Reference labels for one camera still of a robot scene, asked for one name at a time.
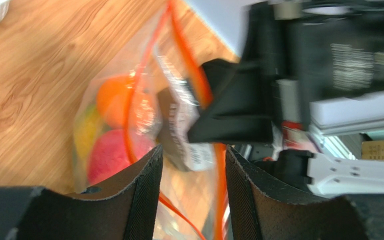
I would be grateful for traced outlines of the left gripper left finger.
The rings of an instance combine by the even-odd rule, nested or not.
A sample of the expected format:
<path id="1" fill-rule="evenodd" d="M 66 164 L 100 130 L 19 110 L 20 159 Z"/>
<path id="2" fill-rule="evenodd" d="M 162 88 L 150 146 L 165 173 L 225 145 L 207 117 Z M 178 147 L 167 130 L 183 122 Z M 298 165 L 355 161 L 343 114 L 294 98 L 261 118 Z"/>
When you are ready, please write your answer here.
<path id="1" fill-rule="evenodd" d="M 150 240 L 162 170 L 158 145 L 82 193 L 0 187 L 0 240 Z"/>

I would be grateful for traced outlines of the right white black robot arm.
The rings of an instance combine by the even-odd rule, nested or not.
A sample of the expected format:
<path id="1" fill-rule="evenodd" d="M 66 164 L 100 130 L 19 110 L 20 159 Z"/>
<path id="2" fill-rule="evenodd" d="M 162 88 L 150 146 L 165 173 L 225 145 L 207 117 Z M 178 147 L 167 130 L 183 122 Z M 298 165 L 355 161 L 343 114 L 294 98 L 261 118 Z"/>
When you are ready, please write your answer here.
<path id="1" fill-rule="evenodd" d="M 215 94 L 189 142 L 273 144 L 253 163 L 301 191 L 384 194 L 384 141 L 338 141 L 384 129 L 384 1 L 263 1 L 247 26 L 238 63 L 203 64 Z"/>

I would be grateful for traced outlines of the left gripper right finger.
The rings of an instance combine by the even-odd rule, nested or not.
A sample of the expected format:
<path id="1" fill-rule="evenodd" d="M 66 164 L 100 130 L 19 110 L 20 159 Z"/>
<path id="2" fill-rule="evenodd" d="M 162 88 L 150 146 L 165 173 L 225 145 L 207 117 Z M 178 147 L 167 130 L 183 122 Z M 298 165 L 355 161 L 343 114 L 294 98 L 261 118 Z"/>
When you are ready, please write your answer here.
<path id="1" fill-rule="evenodd" d="M 325 199 L 296 189 L 226 151 L 236 240 L 384 240 L 384 194 Z"/>

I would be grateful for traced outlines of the fake red apple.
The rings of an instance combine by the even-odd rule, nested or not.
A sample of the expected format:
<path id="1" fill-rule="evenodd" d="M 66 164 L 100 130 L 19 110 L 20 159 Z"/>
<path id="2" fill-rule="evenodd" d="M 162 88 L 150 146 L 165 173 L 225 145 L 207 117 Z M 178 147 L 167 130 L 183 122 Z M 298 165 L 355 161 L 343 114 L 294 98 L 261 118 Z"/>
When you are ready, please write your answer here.
<path id="1" fill-rule="evenodd" d="M 110 130 L 95 141 L 87 171 L 89 185 L 98 184 L 132 164 L 125 142 L 122 129 Z"/>

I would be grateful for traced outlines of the clear orange zip bag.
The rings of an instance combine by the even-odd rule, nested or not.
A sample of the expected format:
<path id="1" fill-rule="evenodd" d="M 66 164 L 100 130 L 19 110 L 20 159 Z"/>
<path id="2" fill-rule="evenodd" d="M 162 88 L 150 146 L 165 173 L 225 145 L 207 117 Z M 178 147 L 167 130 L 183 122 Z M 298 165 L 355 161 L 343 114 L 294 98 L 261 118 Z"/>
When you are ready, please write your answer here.
<path id="1" fill-rule="evenodd" d="M 224 240 L 226 147 L 188 140 L 190 127 L 214 95 L 186 39 L 176 8 L 177 2 L 169 0 L 89 82 L 73 122 L 74 189 L 82 193 L 96 185 L 89 185 L 87 178 L 95 142 L 110 130 L 122 129 L 131 165 L 153 148 L 162 147 L 163 167 L 152 239 Z M 97 108 L 100 86 L 116 76 L 133 77 L 126 99 L 126 128 L 112 128 L 102 118 L 100 135 L 87 160 L 82 160 L 74 144 L 75 120 L 89 105 Z"/>

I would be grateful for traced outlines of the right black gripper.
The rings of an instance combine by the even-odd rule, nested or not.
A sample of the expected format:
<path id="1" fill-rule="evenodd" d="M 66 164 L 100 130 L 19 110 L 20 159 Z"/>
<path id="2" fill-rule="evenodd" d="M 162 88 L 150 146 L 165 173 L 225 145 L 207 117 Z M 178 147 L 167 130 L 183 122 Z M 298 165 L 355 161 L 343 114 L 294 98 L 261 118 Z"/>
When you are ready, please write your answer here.
<path id="1" fill-rule="evenodd" d="M 271 83 L 298 82 L 300 122 L 339 127 L 384 119 L 384 0 L 269 0 L 248 9 L 240 63 L 201 66 L 213 100 L 190 143 L 271 144 Z"/>

